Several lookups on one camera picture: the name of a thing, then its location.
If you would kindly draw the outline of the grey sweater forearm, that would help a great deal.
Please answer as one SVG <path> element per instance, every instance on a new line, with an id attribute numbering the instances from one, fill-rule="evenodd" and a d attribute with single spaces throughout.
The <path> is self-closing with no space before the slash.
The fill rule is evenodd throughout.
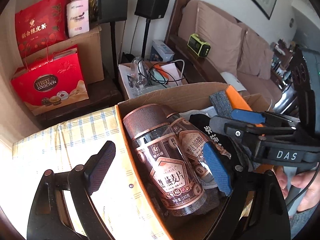
<path id="1" fill-rule="evenodd" d="M 302 228 L 306 225 L 309 221 L 311 216 L 313 215 L 317 206 L 310 208 L 308 210 L 297 212 L 291 219 L 290 219 L 290 228 L 291 228 L 291 239 L 293 239 Z"/>

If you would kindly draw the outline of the right hand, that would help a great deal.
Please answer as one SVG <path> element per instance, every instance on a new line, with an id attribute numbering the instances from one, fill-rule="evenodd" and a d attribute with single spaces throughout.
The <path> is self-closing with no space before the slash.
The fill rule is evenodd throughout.
<path id="1" fill-rule="evenodd" d="M 273 168 L 273 171 L 275 172 L 275 175 L 280 185 L 283 196 L 284 198 L 286 198 L 289 191 L 287 189 L 287 176 L 284 173 L 283 167 L 275 166 Z M 305 187 L 307 187 L 308 183 L 310 183 L 310 181 L 312 180 L 313 176 L 315 175 L 315 172 L 316 171 L 307 171 L 294 176 L 291 179 L 291 185 L 300 189 L 304 189 Z M 320 198 L 319 188 L 320 188 L 319 173 L 317 173 L 317 176 L 313 180 L 312 184 L 307 188 L 305 196 L 303 197 L 299 206 L 297 207 L 297 212 L 302 212 L 310 208 L 313 208 L 319 203 L 319 198 Z"/>

